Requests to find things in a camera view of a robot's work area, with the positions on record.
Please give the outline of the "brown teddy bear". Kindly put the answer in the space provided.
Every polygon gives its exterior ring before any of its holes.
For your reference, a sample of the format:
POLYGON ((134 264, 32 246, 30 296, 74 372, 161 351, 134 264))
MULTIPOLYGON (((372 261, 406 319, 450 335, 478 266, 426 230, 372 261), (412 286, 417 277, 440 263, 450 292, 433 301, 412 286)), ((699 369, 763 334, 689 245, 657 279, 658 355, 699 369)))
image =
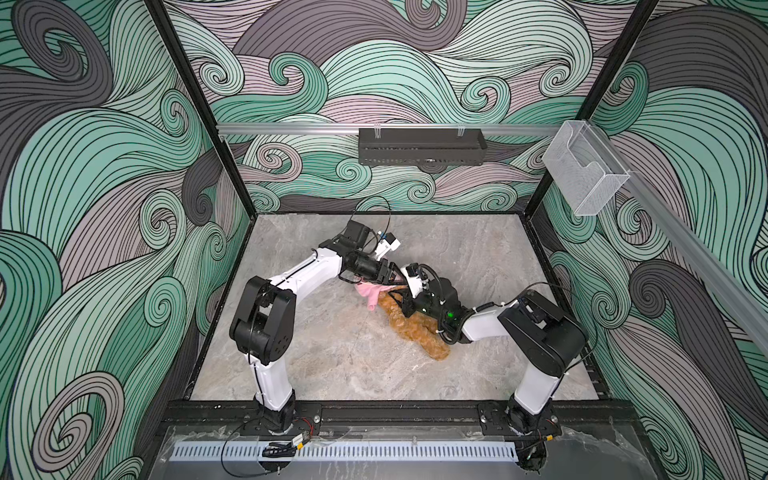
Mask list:
POLYGON ((406 341, 420 346, 435 361, 445 360, 450 354, 450 347, 437 333, 437 321, 421 312, 406 317, 397 303, 402 296, 393 292, 378 294, 378 306, 385 312, 390 327, 406 341))

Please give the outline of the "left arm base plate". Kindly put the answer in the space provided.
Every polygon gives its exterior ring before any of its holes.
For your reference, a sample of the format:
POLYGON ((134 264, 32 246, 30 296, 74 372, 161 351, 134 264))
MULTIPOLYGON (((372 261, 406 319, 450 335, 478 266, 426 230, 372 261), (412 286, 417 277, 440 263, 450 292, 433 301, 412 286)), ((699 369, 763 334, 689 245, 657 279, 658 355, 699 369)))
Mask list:
POLYGON ((322 406, 317 402, 289 400, 281 410, 273 411, 253 399, 249 407, 240 425, 248 435, 280 436, 306 432, 314 436, 322 420, 322 406))

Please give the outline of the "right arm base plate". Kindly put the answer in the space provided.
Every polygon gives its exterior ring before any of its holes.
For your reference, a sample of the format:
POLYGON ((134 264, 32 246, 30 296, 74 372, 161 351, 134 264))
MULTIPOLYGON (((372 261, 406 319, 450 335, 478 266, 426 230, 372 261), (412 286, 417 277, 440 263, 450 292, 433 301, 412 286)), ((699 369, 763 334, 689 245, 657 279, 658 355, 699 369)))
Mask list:
POLYGON ((549 400, 538 414, 531 414, 513 397, 507 401, 482 401, 478 404, 481 429, 485 435, 552 439, 562 434, 552 403, 549 400))

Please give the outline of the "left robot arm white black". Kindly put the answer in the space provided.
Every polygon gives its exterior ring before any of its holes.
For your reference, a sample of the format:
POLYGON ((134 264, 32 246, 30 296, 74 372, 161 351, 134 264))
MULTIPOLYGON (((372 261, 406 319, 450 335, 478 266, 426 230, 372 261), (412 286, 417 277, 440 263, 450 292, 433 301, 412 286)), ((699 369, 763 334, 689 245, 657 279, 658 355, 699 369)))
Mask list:
POLYGON ((334 237, 286 272, 246 282, 229 328, 230 339, 246 358, 257 385, 256 400, 271 412, 281 412, 295 397, 283 360, 294 335, 296 309, 317 288, 345 273, 352 281, 389 286, 399 273, 386 255, 399 248, 391 232, 376 233, 349 220, 334 237))

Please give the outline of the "pink teddy hoodie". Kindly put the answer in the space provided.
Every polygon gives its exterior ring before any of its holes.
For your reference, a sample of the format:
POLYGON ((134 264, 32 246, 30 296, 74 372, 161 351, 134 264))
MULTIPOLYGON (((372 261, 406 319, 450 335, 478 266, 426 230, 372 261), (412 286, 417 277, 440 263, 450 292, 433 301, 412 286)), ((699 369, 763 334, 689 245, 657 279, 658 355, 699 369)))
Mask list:
POLYGON ((369 311, 374 311, 376 309, 379 296, 382 293, 399 288, 399 285, 379 285, 369 282, 360 282, 355 285, 356 292, 366 299, 367 309, 369 311))

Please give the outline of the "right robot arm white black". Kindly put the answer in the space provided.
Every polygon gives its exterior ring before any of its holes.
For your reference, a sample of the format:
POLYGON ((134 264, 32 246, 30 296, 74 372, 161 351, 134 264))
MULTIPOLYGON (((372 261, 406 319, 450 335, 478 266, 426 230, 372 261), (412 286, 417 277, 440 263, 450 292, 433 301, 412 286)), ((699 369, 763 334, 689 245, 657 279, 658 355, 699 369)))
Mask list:
POLYGON ((403 314, 423 314, 437 323, 446 344, 469 344, 508 337, 525 355, 527 366, 508 402, 513 428, 529 431, 546 415, 566 371, 589 340, 585 329, 565 310, 536 290, 535 282, 507 302, 466 307, 445 278, 415 290, 395 293, 403 314))

